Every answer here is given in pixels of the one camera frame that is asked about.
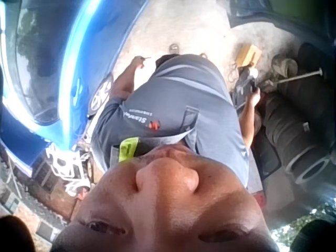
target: eye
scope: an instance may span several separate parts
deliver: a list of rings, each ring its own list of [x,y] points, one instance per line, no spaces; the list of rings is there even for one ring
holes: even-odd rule
[[[226,229],[215,233],[199,235],[199,239],[205,243],[223,243],[236,240],[246,233],[241,229]]]
[[[104,222],[90,222],[86,225],[92,231],[108,235],[124,235],[126,231],[122,228],[110,226]]]

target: blue car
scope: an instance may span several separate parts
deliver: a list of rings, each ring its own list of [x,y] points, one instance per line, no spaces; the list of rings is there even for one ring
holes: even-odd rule
[[[1,142],[9,155],[30,169],[50,142],[74,149],[108,97],[111,70],[147,1],[0,2]]]

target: yellow tag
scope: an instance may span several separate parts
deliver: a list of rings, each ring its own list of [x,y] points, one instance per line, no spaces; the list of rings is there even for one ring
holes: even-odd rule
[[[119,148],[119,162],[126,161],[134,157],[139,138],[128,138],[121,142]]]

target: gray shirt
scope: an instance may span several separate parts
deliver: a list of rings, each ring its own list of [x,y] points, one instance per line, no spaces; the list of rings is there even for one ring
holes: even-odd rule
[[[160,124],[158,130],[150,124]],[[94,158],[105,171],[118,162],[119,145],[139,137],[135,155],[184,139],[197,154],[225,164],[244,186],[248,151],[226,83],[214,64],[181,55],[162,64],[127,100],[106,104],[92,135]]]

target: concrete floor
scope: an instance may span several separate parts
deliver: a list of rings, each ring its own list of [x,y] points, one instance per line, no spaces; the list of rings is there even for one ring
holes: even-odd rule
[[[172,43],[180,46],[181,54],[206,53],[223,74],[228,89],[237,78],[233,64],[242,43],[252,43],[263,51],[257,64],[260,79],[270,71],[274,55],[295,55],[300,46],[298,38],[270,23],[230,29],[226,11],[216,0],[150,0],[120,54],[114,77],[134,56],[152,57],[135,77],[135,87],[139,87],[154,72],[155,61],[169,53]]]

